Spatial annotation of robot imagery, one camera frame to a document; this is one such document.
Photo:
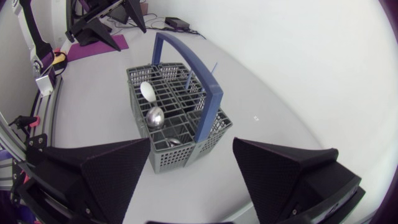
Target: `plastic grid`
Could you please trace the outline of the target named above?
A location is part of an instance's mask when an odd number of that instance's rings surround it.
[[[193,129],[196,131],[201,118],[201,110],[205,104],[206,91],[203,91],[203,87],[194,73],[192,73],[187,85],[189,71],[182,63],[161,63],[159,71],[167,84],[169,84],[171,91],[178,99],[188,119],[192,122]],[[209,153],[230,126],[232,126],[232,122],[219,109],[209,137],[200,149],[198,157]]]
[[[192,73],[186,87],[189,71],[182,63],[161,63],[158,67],[146,65],[127,70],[131,91],[131,108],[142,137],[149,137],[152,144],[150,161],[156,173],[184,166],[193,155],[193,150],[200,150],[197,155],[209,153],[216,143],[232,126],[232,122],[220,109],[203,147],[197,149],[193,140],[206,92]],[[140,84],[149,82],[155,90],[158,106],[165,113],[165,124],[160,130],[150,130],[144,121],[151,104],[140,91]],[[178,138],[183,145],[168,147],[165,138]]]
[[[134,99],[131,99],[132,109],[137,124],[141,128],[140,134],[142,137],[150,138],[153,150],[157,152],[168,150],[166,138],[177,138],[182,142],[182,146],[193,144],[193,128],[158,69],[155,66],[146,65],[130,68],[127,74],[130,91],[134,95]],[[149,82],[154,88],[157,106],[164,112],[165,121],[162,129],[150,129],[145,125],[144,118],[153,105],[140,91],[140,85],[144,81]]]

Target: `black power adapter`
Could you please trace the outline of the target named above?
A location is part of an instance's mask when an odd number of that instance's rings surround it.
[[[164,22],[176,30],[189,30],[189,23],[176,17],[166,17]]]

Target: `spoon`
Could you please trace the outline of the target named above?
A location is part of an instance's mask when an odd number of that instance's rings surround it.
[[[149,109],[146,121],[148,128],[152,129],[159,129],[164,124],[164,114],[162,108],[158,106],[154,106],[153,108]]]
[[[149,82],[142,82],[140,85],[140,91],[149,103],[154,103],[157,106],[155,91]]]
[[[159,129],[164,124],[164,113],[162,108],[157,106],[155,91],[149,82],[142,82],[140,85],[140,91],[144,98],[149,102],[153,103],[152,107],[146,116],[147,125],[152,129]]]
[[[165,138],[168,147],[179,146],[182,142],[176,138]]]

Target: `cutlery basket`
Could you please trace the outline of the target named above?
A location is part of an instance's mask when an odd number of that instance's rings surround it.
[[[159,63],[163,41],[170,43],[192,68],[182,63]],[[127,69],[131,109],[142,138],[149,138],[149,160],[155,173],[184,167],[208,154],[232,126],[220,108],[223,92],[201,60],[176,37],[157,33],[152,65]],[[165,122],[160,129],[146,125],[152,107],[141,94],[140,85],[149,82],[162,108]],[[168,138],[181,144],[172,145]]]

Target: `blue handle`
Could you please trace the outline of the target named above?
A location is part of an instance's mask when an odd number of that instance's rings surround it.
[[[165,34],[156,33],[154,54],[152,55],[152,64],[158,65],[160,63],[160,56],[162,55],[163,41],[166,40],[173,46],[181,56],[188,62],[189,66],[197,75],[201,84],[206,90],[206,100],[201,114],[201,119],[198,124],[197,133],[195,135],[195,142],[206,140],[209,136],[211,127],[220,107],[221,99],[223,97],[223,90],[217,83],[216,79],[206,68],[205,64],[198,58],[189,47],[187,47],[181,40],[176,37]]]

